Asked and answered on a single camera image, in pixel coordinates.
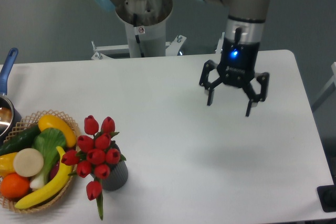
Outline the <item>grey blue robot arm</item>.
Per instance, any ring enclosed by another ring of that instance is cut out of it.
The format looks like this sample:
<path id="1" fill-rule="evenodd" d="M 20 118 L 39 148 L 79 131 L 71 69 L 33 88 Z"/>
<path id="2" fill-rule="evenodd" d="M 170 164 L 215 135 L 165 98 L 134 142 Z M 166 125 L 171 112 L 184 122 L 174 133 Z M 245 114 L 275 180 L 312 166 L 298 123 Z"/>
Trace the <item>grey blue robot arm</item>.
<path id="1" fill-rule="evenodd" d="M 94 0 L 102 9 L 115 11 L 124 22 L 130 56 L 133 58 L 166 55 L 165 23 L 172 12 L 172 0 Z M 256 73 L 255 63 L 270 0 L 198 0 L 228 6 L 229 13 L 219 63 L 205 62 L 200 85 L 212 104 L 220 84 L 242 89 L 248 108 L 265 101 L 269 73 Z"/>

